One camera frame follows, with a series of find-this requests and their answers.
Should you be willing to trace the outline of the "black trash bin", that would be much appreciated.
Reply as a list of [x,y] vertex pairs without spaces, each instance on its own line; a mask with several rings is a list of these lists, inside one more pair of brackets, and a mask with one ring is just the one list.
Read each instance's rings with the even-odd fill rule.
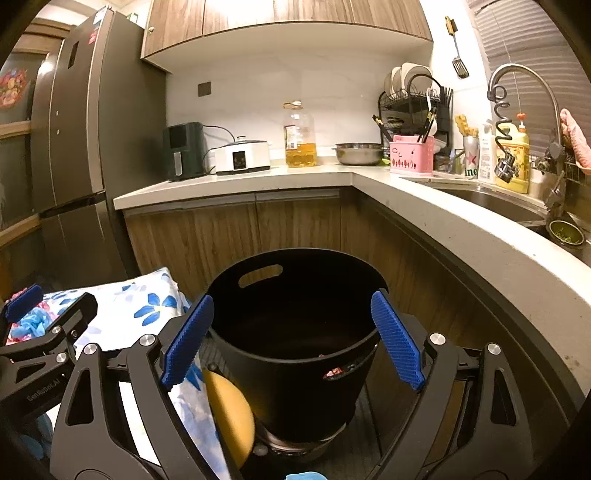
[[[320,248],[263,252],[211,282],[211,335],[270,434],[319,442],[349,422],[380,341],[370,300],[386,286],[366,261]],[[322,378],[349,366],[342,379]]]

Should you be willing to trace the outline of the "hanging slotted spatula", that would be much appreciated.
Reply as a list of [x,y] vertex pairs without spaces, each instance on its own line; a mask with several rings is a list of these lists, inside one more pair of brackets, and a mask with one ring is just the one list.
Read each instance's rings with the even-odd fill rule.
[[456,22],[454,19],[450,18],[449,16],[445,17],[445,21],[446,21],[446,28],[447,28],[448,34],[452,37],[453,42],[454,42],[454,46],[456,49],[456,56],[452,60],[453,68],[454,68],[457,76],[460,79],[467,79],[470,76],[470,74],[469,74],[469,70],[468,70],[466,64],[464,63],[464,61],[461,58],[461,54],[460,54],[460,50],[459,50],[459,46],[458,46],[458,42],[457,42],[457,38],[456,38],[456,33],[458,31]]

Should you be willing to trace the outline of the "dark wall socket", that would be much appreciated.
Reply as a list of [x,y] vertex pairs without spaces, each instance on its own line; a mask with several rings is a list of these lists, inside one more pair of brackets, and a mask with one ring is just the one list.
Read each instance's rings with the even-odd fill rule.
[[197,85],[197,95],[199,97],[209,96],[212,93],[212,84],[211,81],[207,81],[204,83],[199,83]]

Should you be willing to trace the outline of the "black dish rack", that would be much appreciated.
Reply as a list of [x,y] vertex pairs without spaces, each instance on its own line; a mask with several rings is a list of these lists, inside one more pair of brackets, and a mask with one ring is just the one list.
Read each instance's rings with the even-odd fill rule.
[[449,154],[453,146],[451,115],[454,107],[454,90],[442,86],[431,75],[418,73],[408,83],[408,89],[396,93],[383,91],[378,99],[378,115],[391,133],[418,135],[422,133],[427,115],[432,107],[437,109],[438,128],[434,134],[436,155]]

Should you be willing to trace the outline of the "wooden upper cabinet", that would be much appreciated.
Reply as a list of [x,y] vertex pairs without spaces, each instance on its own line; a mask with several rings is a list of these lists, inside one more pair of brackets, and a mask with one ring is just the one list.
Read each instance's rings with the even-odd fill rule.
[[169,73],[295,49],[407,55],[433,42],[419,1],[153,1],[141,58]]

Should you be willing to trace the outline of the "beer can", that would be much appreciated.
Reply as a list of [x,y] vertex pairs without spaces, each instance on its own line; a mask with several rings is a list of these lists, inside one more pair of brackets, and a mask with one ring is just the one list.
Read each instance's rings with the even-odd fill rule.
[[475,136],[463,137],[464,174],[468,179],[477,179],[480,159],[480,141]]

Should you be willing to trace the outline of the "cooking oil bottle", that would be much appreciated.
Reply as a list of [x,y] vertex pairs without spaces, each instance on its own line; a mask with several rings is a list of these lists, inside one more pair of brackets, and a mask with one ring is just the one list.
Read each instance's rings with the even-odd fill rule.
[[283,104],[284,155],[288,167],[317,165],[315,123],[301,100]]

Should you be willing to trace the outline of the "red snack wrapper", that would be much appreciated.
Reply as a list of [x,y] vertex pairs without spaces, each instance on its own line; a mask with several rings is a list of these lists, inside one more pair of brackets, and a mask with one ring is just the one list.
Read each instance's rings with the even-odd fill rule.
[[355,369],[355,367],[353,367],[353,366],[349,366],[348,368],[335,367],[334,369],[329,370],[328,373],[325,373],[325,375],[322,376],[322,378],[327,381],[339,380],[339,379],[342,379],[342,378],[348,376],[349,373],[353,371],[353,369]]

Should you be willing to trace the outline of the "blue floral tablecloth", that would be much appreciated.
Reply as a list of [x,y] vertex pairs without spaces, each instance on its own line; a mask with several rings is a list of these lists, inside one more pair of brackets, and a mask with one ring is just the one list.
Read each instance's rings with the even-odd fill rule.
[[[178,289],[165,267],[131,280],[55,291],[43,295],[51,323],[84,293],[97,301],[97,314],[75,341],[74,349],[82,353],[88,343],[110,351],[131,346],[144,334],[157,334],[172,318],[185,313],[190,302]],[[211,407],[207,398],[204,372],[194,359],[183,383],[169,393],[174,409],[197,449],[219,479],[230,477],[222,453]]]

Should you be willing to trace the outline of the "yellow detergent bottle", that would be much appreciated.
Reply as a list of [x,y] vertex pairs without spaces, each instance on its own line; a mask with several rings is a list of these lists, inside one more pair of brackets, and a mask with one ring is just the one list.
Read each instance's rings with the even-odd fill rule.
[[[501,125],[502,133],[497,133],[496,147],[497,165],[495,167],[495,184],[521,194],[527,194],[530,185],[530,139],[525,126],[526,114],[519,112],[516,115],[519,124],[507,122]],[[499,173],[507,176],[507,168],[502,164],[508,163],[511,159],[513,174],[506,181]]]

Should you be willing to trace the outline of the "pink utensil basket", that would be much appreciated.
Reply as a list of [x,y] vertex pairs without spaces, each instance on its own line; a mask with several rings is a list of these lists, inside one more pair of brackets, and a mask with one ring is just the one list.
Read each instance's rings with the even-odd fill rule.
[[434,138],[426,142],[417,136],[396,135],[390,143],[390,171],[397,174],[431,175],[434,166]]

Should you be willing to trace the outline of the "wooden lower cabinets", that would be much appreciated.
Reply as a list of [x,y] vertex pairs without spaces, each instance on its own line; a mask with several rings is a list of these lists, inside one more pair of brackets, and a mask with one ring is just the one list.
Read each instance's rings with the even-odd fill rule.
[[573,375],[513,300],[386,206],[351,187],[214,197],[132,208],[124,219],[142,273],[167,268],[198,297],[214,277],[263,251],[317,247],[380,271],[396,306],[465,347],[505,352],[521,393],[534,456],[544,459],[580,410]]

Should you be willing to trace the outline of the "white slow cooker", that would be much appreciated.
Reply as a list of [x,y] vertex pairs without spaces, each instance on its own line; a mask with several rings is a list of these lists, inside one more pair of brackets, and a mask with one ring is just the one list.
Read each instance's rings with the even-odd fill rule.
[[252,173],[270,169],[270,146],[266,140],[238,137],[235,142],[211,151],[217,175]]

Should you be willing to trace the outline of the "dark steel refrigerator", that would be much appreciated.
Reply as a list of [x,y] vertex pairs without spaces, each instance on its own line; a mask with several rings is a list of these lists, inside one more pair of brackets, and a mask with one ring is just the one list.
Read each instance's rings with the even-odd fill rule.
[[143,30],[104,7],[74,28],[37,77],[34,208],[54,289],[138,275],[115,198],[164,180],[165,74],[140,58]]

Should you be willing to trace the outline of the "wooden glass door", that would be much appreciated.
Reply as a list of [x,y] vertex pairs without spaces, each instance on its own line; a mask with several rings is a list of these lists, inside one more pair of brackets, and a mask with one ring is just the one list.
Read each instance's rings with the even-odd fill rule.
[[39,77],[73,29],[35,18],[1,66],[1,297],[41,279],[44,246],[33,205],[31,133]]

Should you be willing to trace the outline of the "steel sink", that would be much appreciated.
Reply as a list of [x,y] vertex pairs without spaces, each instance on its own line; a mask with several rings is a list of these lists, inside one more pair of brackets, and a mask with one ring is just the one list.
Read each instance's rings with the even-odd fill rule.
[[583,231],[586,238],[585,244],[579,248],[562,247],[557,243],[555,244],[577,257],[587,266],[590,265],[590,231],[585,229],[579,220],[576,220],[566,211],[563,211],[562,215],[558,216],[550,213],[540,200],[473,180],[421,177],[414,178],[413,181],[491,210],[550,241],[552,240],[546,231],[548,222],[557,218],[572,222]]

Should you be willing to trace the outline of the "window blinds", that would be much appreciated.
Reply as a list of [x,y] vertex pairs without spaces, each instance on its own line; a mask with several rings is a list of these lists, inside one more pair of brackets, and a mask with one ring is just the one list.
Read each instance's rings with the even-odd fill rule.
[[[558,27],[534,1],[470,1],[476,28],[491,70],[513,62],[535,70],[554,91],[560,108],[573,115],[590,136],[590,80]],[[532,77],[512,73],[503,77],[516,121],[526,114],[530,153],[540,156],[556,135],[549,96]]]

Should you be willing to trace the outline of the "white dish soap bottle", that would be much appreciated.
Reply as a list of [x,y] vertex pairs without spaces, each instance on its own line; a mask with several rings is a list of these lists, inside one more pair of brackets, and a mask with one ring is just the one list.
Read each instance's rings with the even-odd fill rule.
[[491,120],[485,121],[479,127],[479,171],[480,182],[493,184],[495,182],[495,166],[497,161],[494,124]]

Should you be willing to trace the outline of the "black air fryer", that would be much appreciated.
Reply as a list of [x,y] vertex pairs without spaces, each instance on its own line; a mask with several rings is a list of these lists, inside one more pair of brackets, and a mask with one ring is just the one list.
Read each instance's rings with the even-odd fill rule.
[[204,126],[188,122],[164,129],[163,155],[169,181],[205,176]]

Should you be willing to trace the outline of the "white plates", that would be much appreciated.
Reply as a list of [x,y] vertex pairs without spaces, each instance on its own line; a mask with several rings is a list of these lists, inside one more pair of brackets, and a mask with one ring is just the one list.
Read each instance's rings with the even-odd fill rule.
[[405,62],[386,75],[384,92],[391,98],[407,93],[424,94],[433,84],[432,71],[428,66]]

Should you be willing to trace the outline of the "steel mixing bowl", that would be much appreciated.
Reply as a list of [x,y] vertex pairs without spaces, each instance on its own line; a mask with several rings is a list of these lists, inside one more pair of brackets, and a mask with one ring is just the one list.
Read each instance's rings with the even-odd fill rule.
[[376,166],[383,159],[380,143],[338,143],[334,150],[338,161],[346,166]]

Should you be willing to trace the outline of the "pink cloth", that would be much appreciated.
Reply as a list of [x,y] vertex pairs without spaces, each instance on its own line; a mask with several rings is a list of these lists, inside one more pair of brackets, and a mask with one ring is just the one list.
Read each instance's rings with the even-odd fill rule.
[[587,176],[591,172],[591,148],[580,126],[571,115],[570,111],[563,108],[560,111],[560,125],[562,134],[567,139],[567,143],[574,151],[575,162],[577,166]]

